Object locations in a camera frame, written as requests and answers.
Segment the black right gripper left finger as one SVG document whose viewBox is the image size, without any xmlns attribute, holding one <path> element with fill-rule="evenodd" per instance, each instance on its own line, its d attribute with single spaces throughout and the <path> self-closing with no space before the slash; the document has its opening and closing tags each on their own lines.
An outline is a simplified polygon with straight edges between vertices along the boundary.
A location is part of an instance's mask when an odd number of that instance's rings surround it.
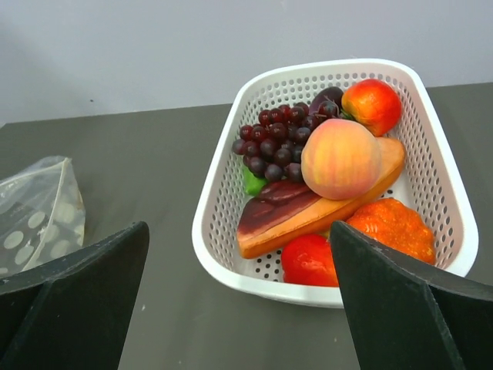
<svg viewBox="0 0 493 370">
<path fill-rule="evenodd" d="M 140 221 L 1 279 L 1 367 L 116 369 L 149 248 Z"/>
</svg>

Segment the clear zip top bag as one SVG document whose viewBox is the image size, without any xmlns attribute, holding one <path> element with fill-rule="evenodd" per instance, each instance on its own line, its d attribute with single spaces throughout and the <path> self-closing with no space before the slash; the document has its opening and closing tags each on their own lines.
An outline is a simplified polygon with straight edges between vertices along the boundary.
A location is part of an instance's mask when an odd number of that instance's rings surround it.
<svg viewBox="0 0 493 370">
<path fill-rule="evenodd" d="M 1 180 L 1 277 L 82 248 L 86 209 L 64 156 L 47 156 Z"/>
</svg>

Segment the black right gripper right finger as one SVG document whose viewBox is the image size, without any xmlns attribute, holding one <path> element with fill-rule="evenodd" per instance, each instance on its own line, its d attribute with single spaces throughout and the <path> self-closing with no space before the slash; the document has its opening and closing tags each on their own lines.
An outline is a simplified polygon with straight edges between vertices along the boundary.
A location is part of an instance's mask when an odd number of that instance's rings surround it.
<svg viewBox="0 0 493 370">
<path fill-rule="evenodd" d="M 492 287 L 396 251 L 343 221 L 330 244 L 362 369 L 490 369 Z"/>
</svg>

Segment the red yellow fake mango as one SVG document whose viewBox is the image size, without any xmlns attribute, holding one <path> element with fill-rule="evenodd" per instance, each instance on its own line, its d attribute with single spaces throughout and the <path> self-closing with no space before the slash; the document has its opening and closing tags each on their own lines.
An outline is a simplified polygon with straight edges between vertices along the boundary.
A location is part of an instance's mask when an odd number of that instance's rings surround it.
<svg viewBox="0 0 493 370">
<path fill-rule="evenodd" d="M 293 239 L 281 253 L 283 281 L 319 287 L 338 287 L 330 242 L 307 234 Z"/>
</svg>

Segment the fake peach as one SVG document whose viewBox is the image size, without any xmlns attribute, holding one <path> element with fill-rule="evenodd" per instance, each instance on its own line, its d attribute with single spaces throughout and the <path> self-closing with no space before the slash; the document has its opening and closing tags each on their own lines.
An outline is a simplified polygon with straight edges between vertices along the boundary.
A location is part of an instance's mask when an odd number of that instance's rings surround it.
<svg viewBox="0 0 493 370">
<path fill-rule="evenodd" d="M 377 138 L 361 124 L 328 119 L 309 136 L 301 154 L 305 184 L 329 200 L 358 197 L 375 185 L 382 167 Z"/>
</svg>

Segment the dark purple fake grapes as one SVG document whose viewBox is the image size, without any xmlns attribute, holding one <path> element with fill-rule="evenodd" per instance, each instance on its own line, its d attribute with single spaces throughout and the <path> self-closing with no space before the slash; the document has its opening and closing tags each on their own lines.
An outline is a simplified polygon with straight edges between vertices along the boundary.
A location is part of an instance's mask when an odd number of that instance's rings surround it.
<svg viewBox="0 0 493 370">
<path fill-rule="evenodd" d="M 310 135 L 325 120 L 341 117 L 340 105 L 330 99 L 314 111 L 306 103 L 264 109 L 257 123 L 240 127 L 231 151 L 258 179 L 302 183 L 301 153 Z"/>
</svg>

